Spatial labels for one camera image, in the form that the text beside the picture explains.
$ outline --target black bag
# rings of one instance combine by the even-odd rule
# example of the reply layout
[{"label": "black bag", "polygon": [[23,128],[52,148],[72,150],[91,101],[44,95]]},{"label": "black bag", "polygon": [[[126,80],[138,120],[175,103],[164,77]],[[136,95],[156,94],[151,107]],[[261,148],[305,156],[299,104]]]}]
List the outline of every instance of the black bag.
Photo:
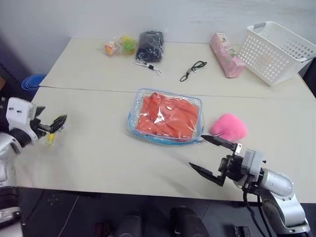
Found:
[{"label": "black bag", "polygon": [[136,59],[146,63],[159,62],[162,58],[163,33],[146,31],[140,34]]}]

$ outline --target plastic bag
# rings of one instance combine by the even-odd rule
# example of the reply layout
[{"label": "plastic bag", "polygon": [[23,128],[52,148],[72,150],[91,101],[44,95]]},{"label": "plastic bag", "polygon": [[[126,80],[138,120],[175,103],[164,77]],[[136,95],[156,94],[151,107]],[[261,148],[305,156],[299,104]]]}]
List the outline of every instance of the plastic bag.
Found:
[{"label": "plastic bag", "polygon": [[105,53],[109,56],[115,54],[134,54],[136,52],[136,47],[137,40],[130,36],[122,36],[119,39],[114,38],[113,40],[108,41],[104,46]]},{"label": "plastic bag", "polygon": [[140,89],[129,117],[130,130],[164,144],[187,144],[202,134],[200,99]]},{"label": "plastic bag", "polygon": [[136,59],[146,63],[159,62],[162,58],[163,33],[146,31],[140,34]]}]

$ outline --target orange towel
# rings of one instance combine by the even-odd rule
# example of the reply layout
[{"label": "orange towel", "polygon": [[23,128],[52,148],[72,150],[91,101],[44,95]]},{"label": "orange towel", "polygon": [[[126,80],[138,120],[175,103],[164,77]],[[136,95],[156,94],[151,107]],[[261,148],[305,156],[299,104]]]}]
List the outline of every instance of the orange towel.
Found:
[{"label": "orange towel", "polygon": [[153,93],[145,97],[136,129],[159,136],[191,138],[199,108],[185,99]]}]

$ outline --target white basket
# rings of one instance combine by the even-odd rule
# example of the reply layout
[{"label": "white basket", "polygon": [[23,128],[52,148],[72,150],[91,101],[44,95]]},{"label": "white basket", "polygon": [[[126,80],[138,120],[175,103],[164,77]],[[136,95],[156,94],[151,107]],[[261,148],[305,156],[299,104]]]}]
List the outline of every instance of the white basket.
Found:
[{"label": "white basket", "polygon": [[239,57],[271,86],[290,79],[316,57],[316,45],[275,22],[247,28]]}]

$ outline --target white table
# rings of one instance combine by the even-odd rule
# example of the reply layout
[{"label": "white table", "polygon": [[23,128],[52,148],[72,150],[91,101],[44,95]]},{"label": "white table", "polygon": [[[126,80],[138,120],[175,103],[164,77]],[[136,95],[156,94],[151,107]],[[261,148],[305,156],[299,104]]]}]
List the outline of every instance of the white table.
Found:
[{"label": "white table", "polygon": [[[51,123],[68,114],[67,127],[48,147],[45,138],[17,158],[18,185],[73,191],[242,200],[227,180],[219,187],[198,175],[191,161],[217,171],[230,151],[209,143],[163,146],[127,130],[133,92],[40,88],[34,103]],[[239,116],[249,135],[245,149],[263,151],[267,168],[291,177],[300,202],[316,202],[316,104],[285,100],[199,96],[205,127],[223,113]]]},{"label": "white table", "polygon": [[[164,57],[154,65],[162,76],[132,64],[134,56],[108,57],[106,40],[71,39],[42,82],[42,86],[135,92],[148,87],[187,95],[315,100],[298,76],[274,87],[245,70],[238,79],[225,78],[210,46],[198,43],[166,43]],[[196,61],[207,65],[185,82],[179,82]]]}]

